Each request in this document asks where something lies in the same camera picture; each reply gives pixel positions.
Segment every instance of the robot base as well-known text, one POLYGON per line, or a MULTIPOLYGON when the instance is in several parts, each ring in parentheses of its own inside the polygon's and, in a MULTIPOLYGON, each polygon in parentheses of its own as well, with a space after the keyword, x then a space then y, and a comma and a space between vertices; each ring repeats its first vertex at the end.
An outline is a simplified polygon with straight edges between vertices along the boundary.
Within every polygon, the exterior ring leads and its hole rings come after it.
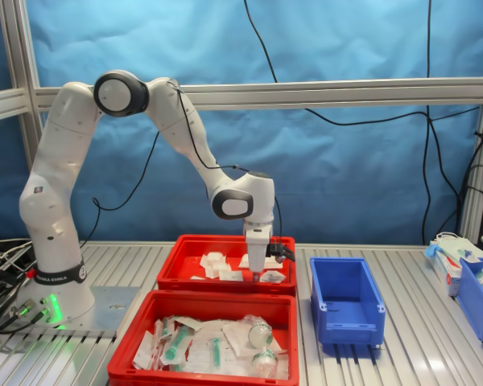
MULTIPOLYGON (((138 295, 139 287, 92 286, 90 289, 95 297, 95 304, 85 314, 63 322, 59 326, 54 326, 54 328, 34 325, 20 331, 19 334, 103 336, 107 338, 116 336, 126 322, 124 319, 138 295)), ((14 323, 9 329, 17 326, 21 325, 14 323)))

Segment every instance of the box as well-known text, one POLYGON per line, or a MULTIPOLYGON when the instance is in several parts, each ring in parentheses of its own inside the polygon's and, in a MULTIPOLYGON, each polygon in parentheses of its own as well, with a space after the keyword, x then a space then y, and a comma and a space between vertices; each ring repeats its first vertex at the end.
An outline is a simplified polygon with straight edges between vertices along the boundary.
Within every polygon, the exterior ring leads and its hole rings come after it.
MULTIPOLYGON (((279 242, 272 237, 272 242, 279 242)), ((295 242, 291 237, 282 238, 283 245, 295 253, 295 242)), ((248 269, 238 269, 242 256, 247 253, 243 236, 183 235, 176 241, 158 275, 161 290, 206 291, 235 294, 286 294, 295 296, 295 263, 286 259, 281 269, 276 269, 287 278, 281 283, 253 283, 248 269), (244 281, 221 281, 220 279, 192 280, 192 276, 205 277, 200 266, 203 254, 221 252, 233 270, 243 272, 244 281)))
POLYGON ((483 259, 480 263, 470 264, 460 259, 460 263, 460 291, 456 299, 477 337, 483 342, 483 287, 476 279, 476 273, 483 269, 483 259))
POLYGON ((428 259, 436 272, 436 276, 442 281, 448 295, 456 296, 460 288, 460 266, 441 251, 436 251, 428 259))
POLYGON ((363 258, 312 257, 312 314, 322 344, 383 343, 385 305, 363 258))
POLYGON ((114 352, 107 371, 111 386, 277 386, 299 385, 299 352, 297 343, 297 305, 295 298, 268 294, 214 294, 188 291, 156 290, 150 292, 140 306, 125 336, 114 352), (215 376, 185 372, 137 370, 132 359, 145 331, 154 333, 156 319, 181 315, 207 321, 239 320, 248 314, 261 316, 272 327, 272 333, 289 356, 288 380, 265 380, 245 376, 215 376))

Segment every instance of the green syringe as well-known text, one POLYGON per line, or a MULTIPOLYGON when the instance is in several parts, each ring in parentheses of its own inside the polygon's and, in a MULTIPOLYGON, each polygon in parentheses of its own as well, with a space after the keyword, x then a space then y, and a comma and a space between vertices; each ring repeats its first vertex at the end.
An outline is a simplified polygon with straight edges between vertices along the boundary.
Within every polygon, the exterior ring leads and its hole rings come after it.
POLYGON ((177 334, 174 341, 171 343, 170 348, 168 348, 167 352, 164 354, 168 360, 173 360, 175 358, 179 345, 183 342, 184 337, 188 335, 188 330, 189 328, 187 326, 182 326, 179 329, 179 334, 177 334))
POLYGON ((220 340, 219 338, 211 339, 211 349, 213 350, 213 366, 220 368, 220 340))

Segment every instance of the blue plastic bin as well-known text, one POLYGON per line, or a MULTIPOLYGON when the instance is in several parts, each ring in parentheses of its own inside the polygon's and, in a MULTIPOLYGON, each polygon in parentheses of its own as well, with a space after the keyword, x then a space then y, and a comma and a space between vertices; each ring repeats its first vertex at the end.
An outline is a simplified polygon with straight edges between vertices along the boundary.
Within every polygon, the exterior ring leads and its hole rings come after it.
POLYGON ((385 305, 363 258, 312 257, 312 313, 322 344, 383 343, 385 305))
POLYGON ((483 269, 483 258, 480 260, 481 263, 469 264, 460 259, 460 290, 456 298, 477 337, 483 342, 483 287, 476 279, 476 273, 483 269))

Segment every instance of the red plastic bin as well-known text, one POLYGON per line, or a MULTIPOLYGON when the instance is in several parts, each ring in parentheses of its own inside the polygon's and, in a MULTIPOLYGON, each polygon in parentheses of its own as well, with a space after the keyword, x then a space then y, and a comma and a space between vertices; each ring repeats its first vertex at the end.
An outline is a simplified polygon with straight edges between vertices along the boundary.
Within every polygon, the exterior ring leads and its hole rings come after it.
MULTIPOLYGON (((272 242, 279 242, 272 237, 272 242)), ((295 241, 282 238, 283 245, 295 253, 295 241)), ((177 239, 158 275, 161 290, 205 291, 235 294, 282 294, 295 296, 297 280, 295 263, 286 259, 281 269, 276 269, 287 278, 281 283, 253 283, 249 269, 238 269, 242 256, 247 253, 243 236, 182 235, 177 239), (233 270, 243 272, 244 281, 221 281, 220 279, 192 280, 192 276, 205 277, 200 266, 203 254, 222 252, 233 270)))
POLYGON ((296 386, 299 384, 297 343, 297 306, 295 298, 268 294, 213 294, 188 291, 156 290, 150 292, 120 342, 107 366, 111 386, 296 386), (264 318, 275 339, 286 348, 289 358, 288 380, 265 380, 247 376, 215 376, 186 372, 137 370, 132 359, 145 331, 154 333, 155 320, 182 315, 203 321, 239 320, 247 314, 264 318))

